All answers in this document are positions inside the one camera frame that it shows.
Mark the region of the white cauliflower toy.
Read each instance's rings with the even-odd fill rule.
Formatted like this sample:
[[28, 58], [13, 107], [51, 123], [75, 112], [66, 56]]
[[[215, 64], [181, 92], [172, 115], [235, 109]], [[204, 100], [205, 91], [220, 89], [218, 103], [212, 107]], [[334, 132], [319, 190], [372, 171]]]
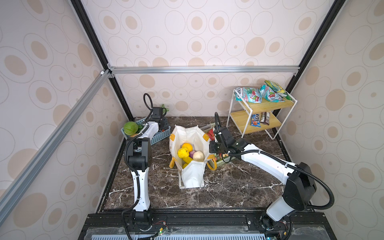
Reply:
[[205, 155], [201, 151], [196, 151], [193, 153], [193, 160], [197, 162], [203, 162], [205, 160]]

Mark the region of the yellow banana toy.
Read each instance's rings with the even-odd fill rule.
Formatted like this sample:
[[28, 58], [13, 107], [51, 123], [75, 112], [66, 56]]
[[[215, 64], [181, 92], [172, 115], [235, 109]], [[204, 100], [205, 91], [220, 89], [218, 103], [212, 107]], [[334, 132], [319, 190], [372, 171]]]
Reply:
[[183, 164], [183, 169], [185, 169], [185, 168], [188, 166], [188, 164], [189, 164], [193, 159], [190, 158], [190, 157], [185, 157], [185, 158], [182, 158], [182, 160], [183, 160], [183, 162], [184, 162], [184, 164]]

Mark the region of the yellow lemon toy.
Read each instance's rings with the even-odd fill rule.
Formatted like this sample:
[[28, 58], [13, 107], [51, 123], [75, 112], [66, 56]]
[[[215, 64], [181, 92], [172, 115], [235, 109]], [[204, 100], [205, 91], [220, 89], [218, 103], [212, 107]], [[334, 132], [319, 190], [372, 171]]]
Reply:
[[187, 147], [182, 147], [178, 150], [177, 155], [180, 159], [184, 159], [190, 156], [190, 151]]

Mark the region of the white canvas grocery bag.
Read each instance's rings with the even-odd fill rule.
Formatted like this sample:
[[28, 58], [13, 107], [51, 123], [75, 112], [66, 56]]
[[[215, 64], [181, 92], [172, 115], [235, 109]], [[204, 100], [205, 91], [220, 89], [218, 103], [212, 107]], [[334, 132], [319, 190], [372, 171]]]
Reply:
[[204, 187], [205, 169], [217, 169], [216, 155], [209, 150], [211, 141], [211, 136], [198, 126], [175, 126], [170, 135], [170, 168], [177, 167], [180, 189]]

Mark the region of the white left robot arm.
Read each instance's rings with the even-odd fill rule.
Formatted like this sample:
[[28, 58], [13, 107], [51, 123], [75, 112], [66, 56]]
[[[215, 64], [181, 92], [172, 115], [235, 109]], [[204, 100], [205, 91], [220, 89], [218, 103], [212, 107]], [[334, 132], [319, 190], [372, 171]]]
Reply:
[[148, 174], [152, 162], [152, 145], [171, 134], [166, 119], [167, 108], [153, 107], [147, 118], [127, 122], [121, 129], [128, 141], [124, 150], [124, 162], [130, 169], [134, 181], [135, 202], [132, 209], [144, 213], [150, 209]]

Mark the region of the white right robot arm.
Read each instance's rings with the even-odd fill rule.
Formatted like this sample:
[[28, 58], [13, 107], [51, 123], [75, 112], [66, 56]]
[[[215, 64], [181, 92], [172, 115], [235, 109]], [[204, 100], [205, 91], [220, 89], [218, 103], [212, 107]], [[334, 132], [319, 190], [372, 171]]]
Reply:
[[[255, 165], [285, 186], [283, 194], [268, 206], [262, 216], [262, 221], [265, 223], [279, 222], [294, 211], [303, 211], [306, 208], [327, 210], [334, 205], [335, 196], [332, 190], [324, 181], [312, 174], [307, 164], [297, 165], [279, 159], [243, 138], [235, 140], [224, 126], [215, 127], [213, 133], [215, 140], [210, 142], [210, 153], [228, 154], [231, 158]], [[317, 191], [317, 184], [321, 185], [329, 196], [328, 203], [322, 206], [310, 204]]]

